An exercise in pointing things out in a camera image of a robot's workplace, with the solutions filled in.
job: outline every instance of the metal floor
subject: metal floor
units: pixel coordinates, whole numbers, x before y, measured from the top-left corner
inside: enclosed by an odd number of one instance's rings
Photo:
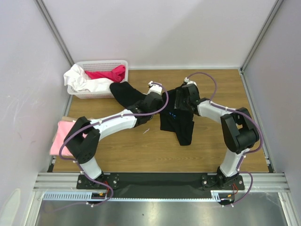
[[[43,201],[36,226],[287,226],[278,193],[250,193],[234,208],[216,202],[107,202],[103,206]]]

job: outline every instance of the white plastic basket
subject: white plastic basket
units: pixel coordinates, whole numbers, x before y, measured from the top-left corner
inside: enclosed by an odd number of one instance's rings
[[[76,63],[85,71],[90,72],[108,72],[118,67],[119,65],[124,65],[126,67],[126,74],[124,80],[127,81],[128,78],[128,65],[125,60],[95,60],[95,61],[81,61]],[[100,91],[100,92],[76,92],[71,86],[68,85],[67,92],[70,95],[75,95],[80,99],[91,99],[91,98],[112,98],[114,97],[110,91]]]

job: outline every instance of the pink cloth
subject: pink cloth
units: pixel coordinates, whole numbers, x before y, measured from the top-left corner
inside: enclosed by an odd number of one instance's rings
[[[124,65],[119,65],[110,72],[85,71],[85,73],[90,77],[90,79],[107,78],[114,82],[121,82],[122,80],[124,80],[124,77],[126,75],[126,67]]]
[[[66,138],[67,134],[70,132],[74,124],[75,122],[72,121],[59,121],[56,137],[50,149],[51,155],[58,155],[60,148],[63,145],[64,139]],[[62,155],[72,156],[67,147],[63,148]]]

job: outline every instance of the wooden table surface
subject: wooden table surface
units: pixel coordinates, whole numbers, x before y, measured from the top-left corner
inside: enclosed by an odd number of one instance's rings
[[[162,83],[167,90],[182,84],[183,79],[198,70],[132,70],[129,83],[148,91],[150,81]],[[214,102],[233,108],[250,106],[238,70],[202,70],[218,84]],[[205,75],[191,78],[198,85],[200,97],[210,97],[214,83]],[[73,118],[102,118],[123,110],[114,98],[79,99],[73,97],[69,115]],[[216,172],[226,154],[221,125],[204,117],[194,116],[192,143],[180,146],[175,133],[160,130],[160,117],[133,129],[112,134],[100,141],[95,158],[103,171],[110,172]],[[263,151],[248,155],[243,171],[267,172]],[[53,172],[79,171],[71,161],[56,159]]]

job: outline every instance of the gray wall panel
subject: gray wall panel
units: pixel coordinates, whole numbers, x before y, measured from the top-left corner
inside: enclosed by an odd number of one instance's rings
[[[0,30],[0,216],[19,188],[14,225],[20,226],[36,176],[49,161],[70,66],[33,0],[0,1]]]
[[[45,0],[75,62],[240,67],[275,0]]]
[[[274,168],[285,172],[301,213],[301,1],[284,1],[245,76]]]

